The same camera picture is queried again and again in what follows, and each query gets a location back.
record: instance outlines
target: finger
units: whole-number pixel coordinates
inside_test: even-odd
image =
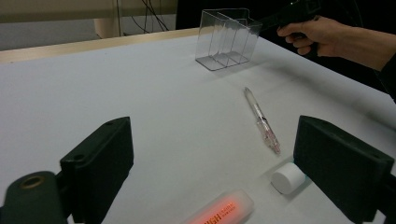
[[[314,41],[312,41],[312,40],[310,40],[308,38],[300,38],[300,39],[297,39],[297,40],[295,40],[293,42],[293,46],[295,48],[303,48],[303,47],[306,47],[306,46],[310,46],[313,43],[314,43]]]
[[[276,32],[279,36],[288,36],[291,35],[293,33],[300,33],[301,32],[301,26],[302,23],[298,22],[298,23],[290,23],[280,29],[278,29]]]
[[[297,49],[297,53],[300,55],[305,55],[305,54],[309,53],[309,51],[311,51],[311,46],[306,46],[306,47]]]
[[[292,44],[301,38],[305,38],[305,36],[303,34],[291,34],[291,35],[286,36],[285,40],[287,43]]]

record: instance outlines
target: transparent acrylic box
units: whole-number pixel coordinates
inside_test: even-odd
[[[195,60],[209,70],[250,61],[262,24],[247,8],[202,11]]]

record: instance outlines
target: white tabletop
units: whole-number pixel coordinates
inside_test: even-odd
[[[350,223],[312,182],[270,184],[291,160],[298,118],[325,119],[396,158],[396,105],[376,91],[259,39],[251,62],[211,72],[197,36],[0,64],[0,200],[108,120],[129,116],[134,167],[104,223],[181,223],[231,189],[254,201],[247,223]],[[278,137],[265,146],[243,89]],[[375,223],[382,223],[379,214]]]

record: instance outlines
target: white cap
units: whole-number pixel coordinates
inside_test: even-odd
[[[277,169],[271,177],[273,186],[283,194],[290,194],[305,181],[305,174],[292,162]]]

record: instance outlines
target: black handheld device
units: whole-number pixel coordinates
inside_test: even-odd
[[[297,0],[283,7],[277,13],[258,21],[262,23],[262,31],[265,31],[274,26],[283,27],[292,22],[313,20],[321,9],[321,0]],[[317,56],[318,44],[314,43],[311,48],[311,51],[305,55],[306,58]]]

